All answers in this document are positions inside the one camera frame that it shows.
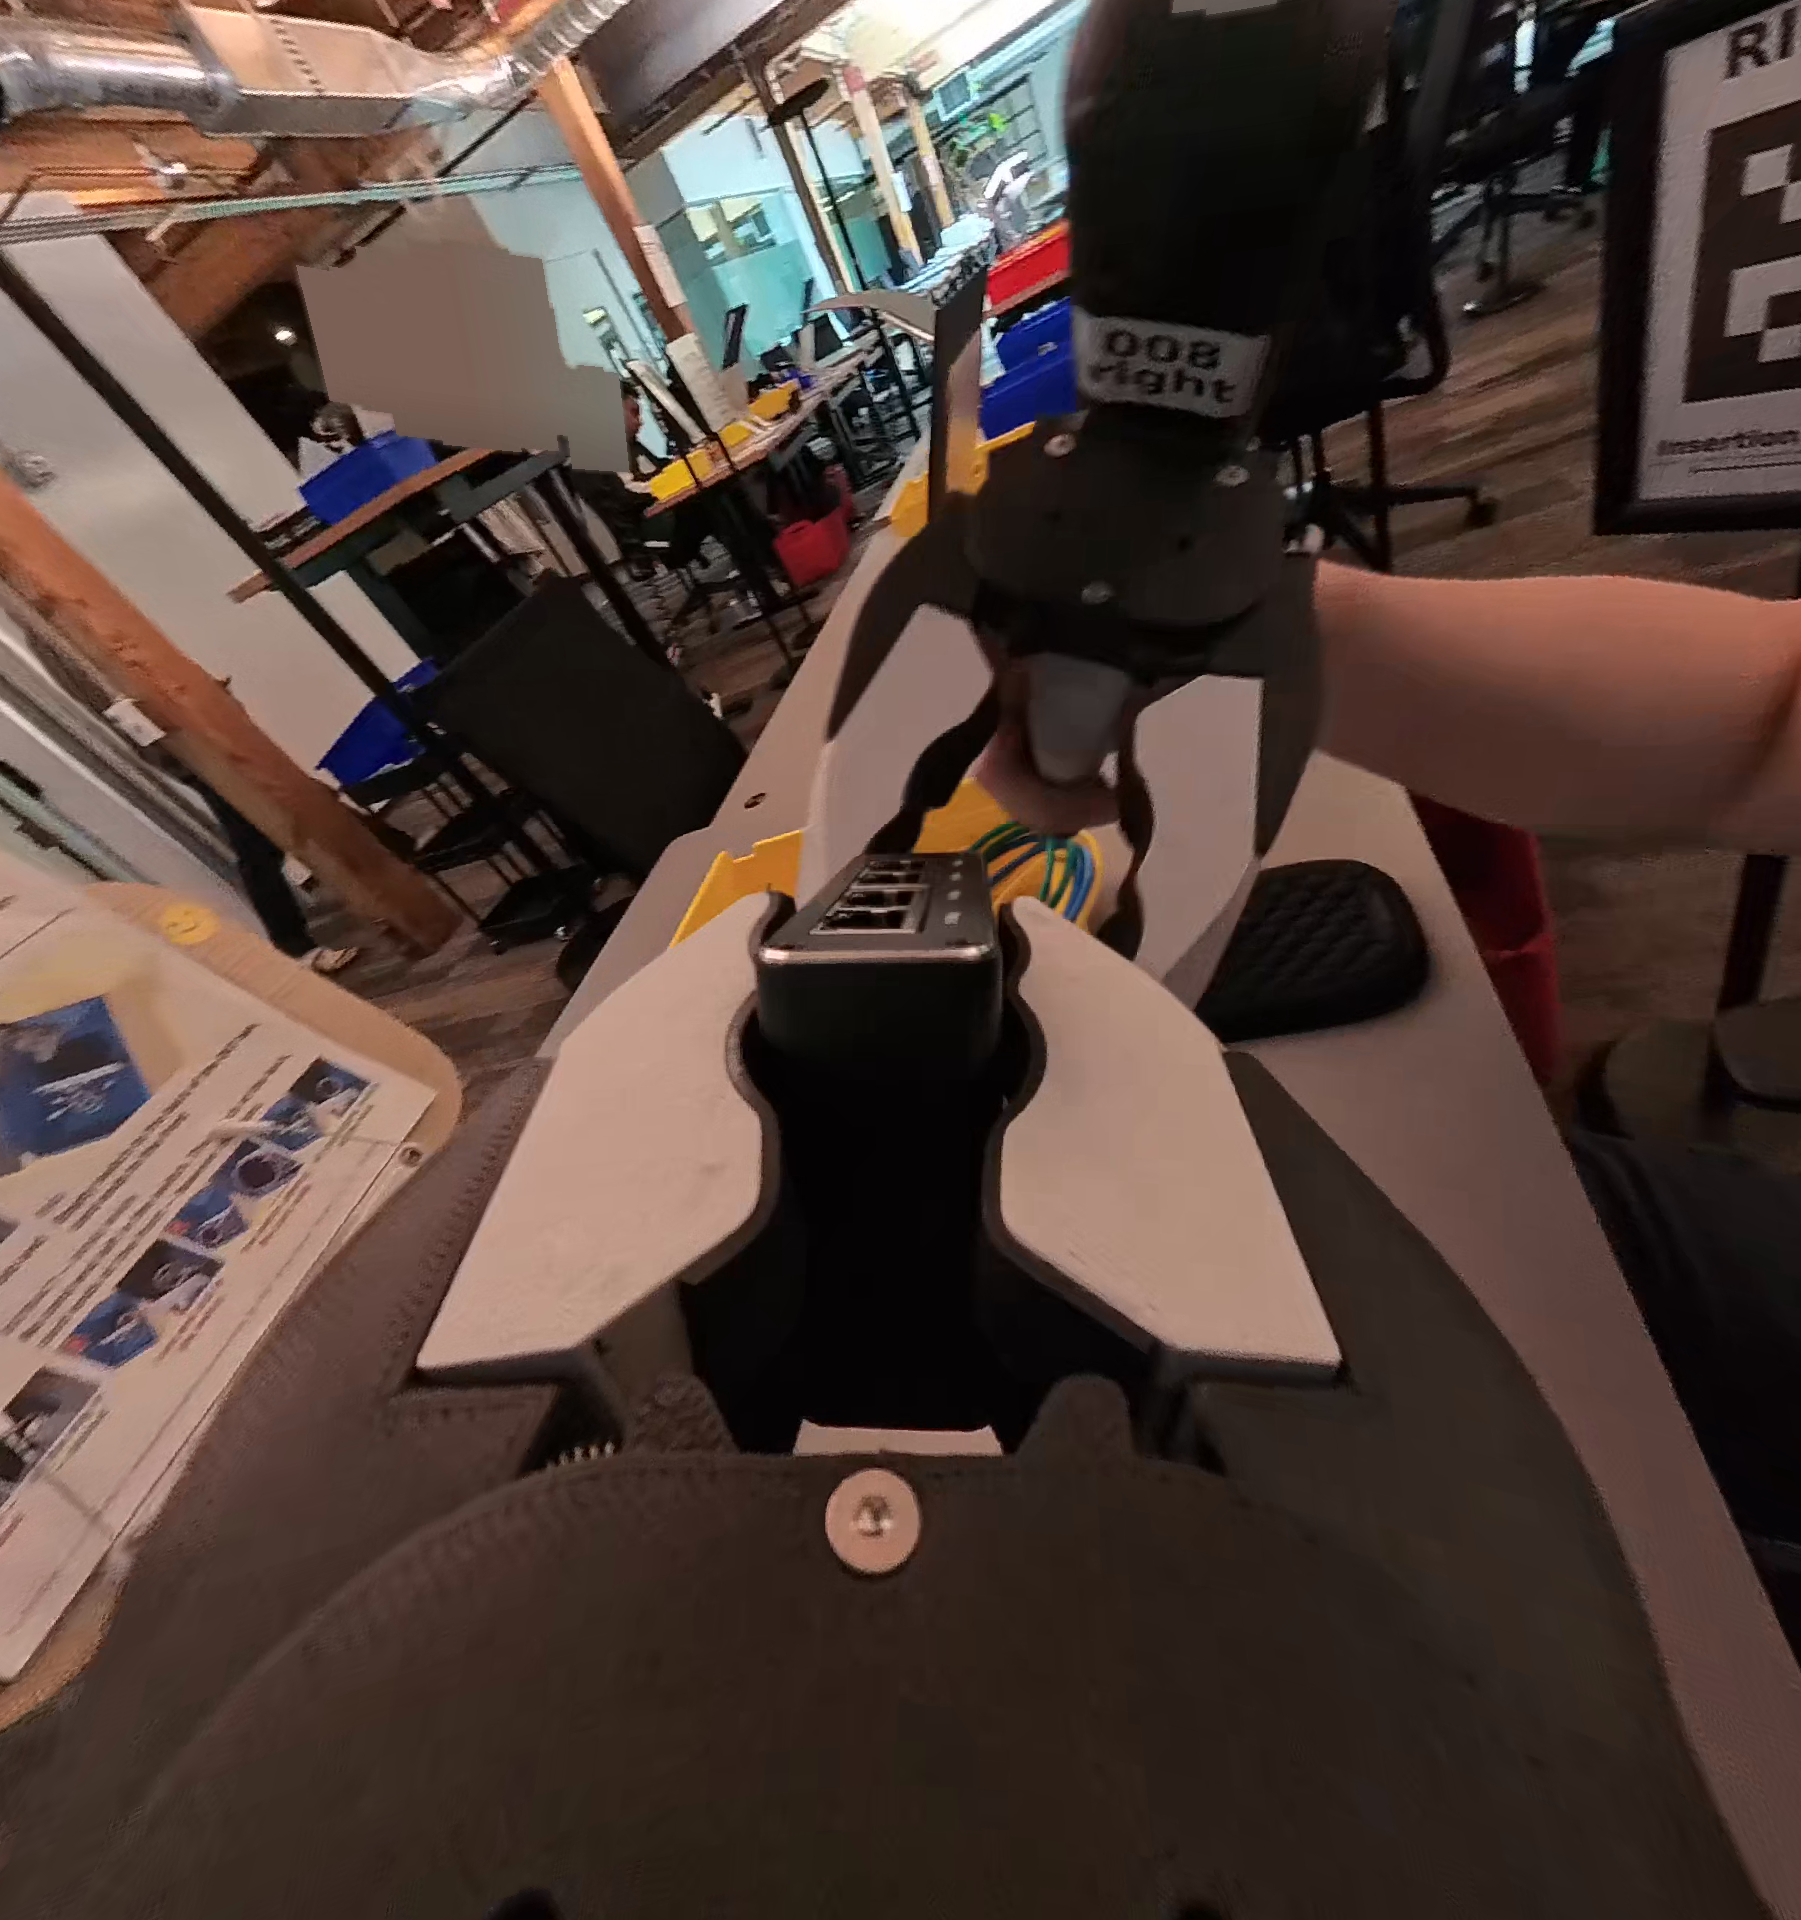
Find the black mesh wrist rest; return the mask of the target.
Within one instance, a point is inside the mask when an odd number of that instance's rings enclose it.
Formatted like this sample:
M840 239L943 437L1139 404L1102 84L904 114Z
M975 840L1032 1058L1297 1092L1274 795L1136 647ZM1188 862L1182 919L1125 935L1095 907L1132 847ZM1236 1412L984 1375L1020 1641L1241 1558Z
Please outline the black mesh wrist rest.
M1304 1038L1391 1016L1430 978L1430 942L1391 874L1303 861L1255 878L1196 1014L1222 1043Z

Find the silver air duct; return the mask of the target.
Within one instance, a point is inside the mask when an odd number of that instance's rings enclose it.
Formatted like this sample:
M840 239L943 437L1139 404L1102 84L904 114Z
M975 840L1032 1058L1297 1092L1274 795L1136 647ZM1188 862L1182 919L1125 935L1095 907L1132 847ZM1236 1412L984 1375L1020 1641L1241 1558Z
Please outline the silver air duct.
M213 137L377 137L511 108L624 12L530 5L455 52L373 29L183 5L174 28L0 17L0 133L37 114L174 114Z

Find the black flat stick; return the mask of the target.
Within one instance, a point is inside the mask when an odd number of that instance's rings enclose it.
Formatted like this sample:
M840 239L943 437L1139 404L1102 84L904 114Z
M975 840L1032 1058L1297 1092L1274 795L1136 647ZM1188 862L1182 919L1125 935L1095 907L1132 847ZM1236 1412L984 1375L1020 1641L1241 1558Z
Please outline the black flat stick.
M932 295L930 520L968 472L981 435L986 261L961 258Z

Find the yellow plastic bin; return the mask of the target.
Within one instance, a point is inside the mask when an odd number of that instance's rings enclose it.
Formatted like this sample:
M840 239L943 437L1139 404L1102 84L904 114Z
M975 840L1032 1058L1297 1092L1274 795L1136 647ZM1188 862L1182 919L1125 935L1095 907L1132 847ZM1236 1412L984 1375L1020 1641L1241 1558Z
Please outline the yellow plastic bin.
M1015 444L1034 432L1036 421L1027 421L1011 432L1006 432L994 438L978 440L970 448L968 472L956 484L950 484L952 492L981 492L986 483L988 465L994 454L1004 447ZM930 472L922 472L913 478L904 480L896 486L886 498L886 525L894 532L896 541L912 541L930 517Z
M950 804L930 811L913 847L925 855L975 855L988 878L992 903L1034 900L1088 929L1110 912L1127 871L1125 843L1107 855L1093 832L1067 840L1043 837L1017 822L978 788L961 781ZM772 835L744 855L721 852L674 927L672 945L713 925L741 900L798 894L801 832Z

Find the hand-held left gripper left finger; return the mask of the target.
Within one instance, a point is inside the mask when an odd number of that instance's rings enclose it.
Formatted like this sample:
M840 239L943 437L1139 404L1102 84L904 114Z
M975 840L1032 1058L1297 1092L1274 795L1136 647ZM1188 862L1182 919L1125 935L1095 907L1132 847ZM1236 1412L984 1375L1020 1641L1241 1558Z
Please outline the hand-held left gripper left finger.
M761 1231L777 1174L739 1038L759 931L782 907L726 907L559 1045L418 1349L419 1378L575 1378L602 1336Z

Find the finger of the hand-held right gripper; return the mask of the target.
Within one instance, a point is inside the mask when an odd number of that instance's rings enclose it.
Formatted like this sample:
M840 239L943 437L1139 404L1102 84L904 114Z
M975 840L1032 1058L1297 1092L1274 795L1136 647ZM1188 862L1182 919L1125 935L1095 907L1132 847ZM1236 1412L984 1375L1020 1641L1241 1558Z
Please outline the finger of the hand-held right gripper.
M964 725L992 685L986 654L960 614L913 611L888 649L847 627L811 789L811 865L844 866L901 811L921 756Z
M1262 683L1196 677L1134 720L1127 868L1102 937L1165 989L1201 989L1257 874Z

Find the red plastic crate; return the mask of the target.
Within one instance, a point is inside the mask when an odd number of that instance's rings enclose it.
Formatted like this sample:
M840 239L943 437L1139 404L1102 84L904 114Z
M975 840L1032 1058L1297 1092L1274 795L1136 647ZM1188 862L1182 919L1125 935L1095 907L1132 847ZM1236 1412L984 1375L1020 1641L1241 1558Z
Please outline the red plastic crate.
M771 541L772 556L791 590L832 577L853 547L850 505L838 500L824 515L786 522Z

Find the black office chair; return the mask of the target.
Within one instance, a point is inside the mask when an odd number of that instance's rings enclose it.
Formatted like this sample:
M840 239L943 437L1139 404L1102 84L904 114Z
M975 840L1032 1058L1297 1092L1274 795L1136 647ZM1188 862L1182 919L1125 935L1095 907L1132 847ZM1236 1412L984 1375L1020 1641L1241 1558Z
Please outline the black office chair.
M717 816L746 763L695 688L612 627L572 577L541 579L418 703L600 874L633 881Z

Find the person's leg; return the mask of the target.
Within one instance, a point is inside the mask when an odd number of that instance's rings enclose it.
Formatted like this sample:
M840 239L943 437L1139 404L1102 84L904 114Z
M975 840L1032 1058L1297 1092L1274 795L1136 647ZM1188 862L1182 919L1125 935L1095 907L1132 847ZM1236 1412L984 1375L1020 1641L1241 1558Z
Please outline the person's leg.
M1801 1177L1577 1126L1564 1143L1735 1523L1801 1549Z

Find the black network splitter box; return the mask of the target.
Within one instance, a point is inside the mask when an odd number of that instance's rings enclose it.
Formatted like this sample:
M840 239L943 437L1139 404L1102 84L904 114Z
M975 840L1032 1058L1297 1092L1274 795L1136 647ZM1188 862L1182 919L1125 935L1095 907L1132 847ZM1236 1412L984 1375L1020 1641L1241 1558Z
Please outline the black network splitter box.
M1002 1111L1006 959L976 852L871 852L762 937L747 1061L801 1253L798 1412L981 1430L983 1160Z

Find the wooden top desk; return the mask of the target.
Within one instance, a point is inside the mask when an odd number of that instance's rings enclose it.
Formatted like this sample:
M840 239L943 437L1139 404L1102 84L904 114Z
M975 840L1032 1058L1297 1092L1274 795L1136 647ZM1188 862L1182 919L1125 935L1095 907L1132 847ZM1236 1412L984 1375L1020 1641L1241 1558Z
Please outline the wooden top desk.
M425 551L483 511L530 492L541 476L565 463L567 454L567 443L537 454L469 447L408 476L335 525L288 545L271 543L265 551L303 589L323 587L335 577L351 579L389 621L394 621L411 609L376 566L376 555L414 541Z

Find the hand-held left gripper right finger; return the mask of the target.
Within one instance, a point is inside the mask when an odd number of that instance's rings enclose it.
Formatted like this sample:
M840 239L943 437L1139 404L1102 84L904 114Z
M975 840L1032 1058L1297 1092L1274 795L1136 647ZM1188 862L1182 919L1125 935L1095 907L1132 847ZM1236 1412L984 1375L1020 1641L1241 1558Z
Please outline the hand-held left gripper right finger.
M1031 1084L994 1160L1004 1248L1178 1380L1330 1380L1342 1349L1224 1045L1038 902L1007 908Z

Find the person's right forearm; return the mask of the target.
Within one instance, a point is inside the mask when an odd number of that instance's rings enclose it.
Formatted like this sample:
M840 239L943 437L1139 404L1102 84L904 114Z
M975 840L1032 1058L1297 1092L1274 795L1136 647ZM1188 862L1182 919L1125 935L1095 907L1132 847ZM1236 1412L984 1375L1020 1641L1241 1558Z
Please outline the person's right forearm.
M1594 575L1314 575L1320 746L1569 837L1801 856L1801 598Z

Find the red container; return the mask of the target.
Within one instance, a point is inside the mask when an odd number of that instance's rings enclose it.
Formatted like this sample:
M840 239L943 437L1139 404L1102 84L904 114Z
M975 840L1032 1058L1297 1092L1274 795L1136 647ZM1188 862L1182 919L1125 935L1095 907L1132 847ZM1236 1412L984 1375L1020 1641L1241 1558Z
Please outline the red container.
M1533 1076L1559 1069L1557 929L1537 835L1414 798L1425 840Z

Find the person's right hand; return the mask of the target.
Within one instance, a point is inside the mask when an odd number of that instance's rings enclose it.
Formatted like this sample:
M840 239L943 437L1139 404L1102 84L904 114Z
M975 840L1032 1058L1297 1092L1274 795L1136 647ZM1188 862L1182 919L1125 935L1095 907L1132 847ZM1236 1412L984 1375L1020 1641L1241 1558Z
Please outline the person's right hand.
M998 712L970 777L1010 820L1043 837L1067 840L1114 825L1120 814L1117 794L1098 773L1055 781L1038 772L1017 710Z

